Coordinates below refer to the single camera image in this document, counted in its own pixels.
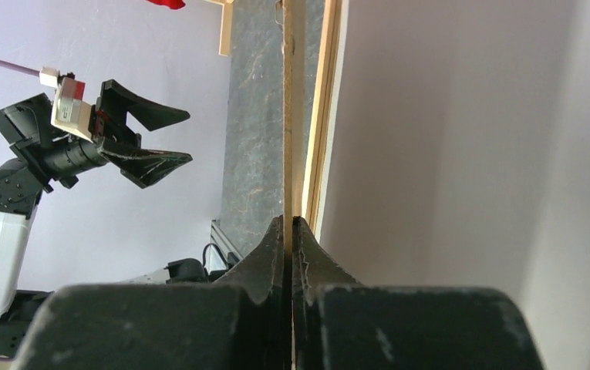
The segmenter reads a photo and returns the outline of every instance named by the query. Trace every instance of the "gray marble surface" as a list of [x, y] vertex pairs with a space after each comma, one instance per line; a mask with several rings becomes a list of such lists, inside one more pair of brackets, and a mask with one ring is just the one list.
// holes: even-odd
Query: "gray marble surface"
[[[324, 0], [306, 3], [304, 151], [312, 114]], [[275, 0], [235, 0], [221, 226], [248, 253], [283, 213], [282, 31]]]

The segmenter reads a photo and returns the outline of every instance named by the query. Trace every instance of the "black cable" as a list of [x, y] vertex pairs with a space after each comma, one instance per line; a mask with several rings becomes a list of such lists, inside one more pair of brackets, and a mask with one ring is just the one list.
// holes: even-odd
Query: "black cable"
[[227, 261], [227, 258], [224, 256], [224, 253], [222, 253], [222, 250], [220, 249], [220, 247], [215, 243], [208, 243], [204, 246], [204, 250], [201, 252], [201, 265], [206, 267], [206, 252], [208, 251], [208, 248], [210, 248], [210, 247], [213, 247], [213, 249], [215, 249], [215, 251], [217, 252], [217, 255], [220, 256], [220, 258], [222, 259], [222, 262], [224, 262], [224, 266], [226, 266], [228, 268], [229, 262]]
[[33, 115], [33, 119], [35, 120], [35, 129], [38, 130], [38, 138], [40, 139], [40, 147], [43, 149], [52, 149], [53, 142], [51, 129], [40, 123], [38, 116], [35, 114], [35, 110], [33, 110], [29, 104], [22, 103], [18, 104], [18, 106], [24, 108], [26, 112], [31, 112]]

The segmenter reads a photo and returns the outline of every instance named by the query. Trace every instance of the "lavender wall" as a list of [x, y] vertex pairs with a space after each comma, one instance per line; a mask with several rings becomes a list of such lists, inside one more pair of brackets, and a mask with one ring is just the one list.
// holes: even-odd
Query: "lavender wall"
[[368, 284], [491, 286], [590, 368], [590, 0], [350, 2], [322, 245]]
[[[198, 0], [179, 11], [144, 0], [0, 0], [1, 59], [72, 71], [90, 102], [114, 78], [192, 115], [151, 134], [132, 123], [144, 146], [194, 157], [156, 186], [140, 190], [109, 165], [46, 194], [19, 288], [124, 280], [201, 255], [220, 211], [224, 163], [229, 59], [217, 55], [220, 11]], [[0, 70], [0, 109], [40, 92], [52, 93]], [[12, 156], [0, 135], [0, 164]]]

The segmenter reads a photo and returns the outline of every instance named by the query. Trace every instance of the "red object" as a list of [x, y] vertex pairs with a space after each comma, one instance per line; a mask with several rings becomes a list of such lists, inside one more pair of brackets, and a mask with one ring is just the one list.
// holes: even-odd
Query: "red object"
[[83, 100], [83, 90], [86, 88], [86, 84], [81, 81], [76, 82], [76, 89], [74, 92], [74, 99]]
[[172, 10], [181, 9], [186, 6], [186, 3], [183, 0], [147, 0], [152, 2], [156, 5], [165, 5]]

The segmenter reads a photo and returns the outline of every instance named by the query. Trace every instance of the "wooden board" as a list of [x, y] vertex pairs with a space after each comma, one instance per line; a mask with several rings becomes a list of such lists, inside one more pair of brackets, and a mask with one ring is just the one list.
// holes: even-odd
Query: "wooden board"
[[315, 95], [308, 137], [308, 151], [303, 188], [303, 214], [312, 230], [316, 230], [322, 190], [322, 170], [329, 135], [331, 92], [338, 56], [342, 0], [326, 0], [322, 19], [322, 37], [315, 79]]
[[286, 258], [289, 259], [292, 255], [293, 217], [302, 215], [306, 2], [302, 0], [282, 0], [282, 5], [283, 238]]
[[220, 24], [220, 47], [221, 56], [231, 54], [231, 25], [233, 23], [233, 2], [234, 0], [206, 0], [214, 4], [222, 5], [222, 21]]

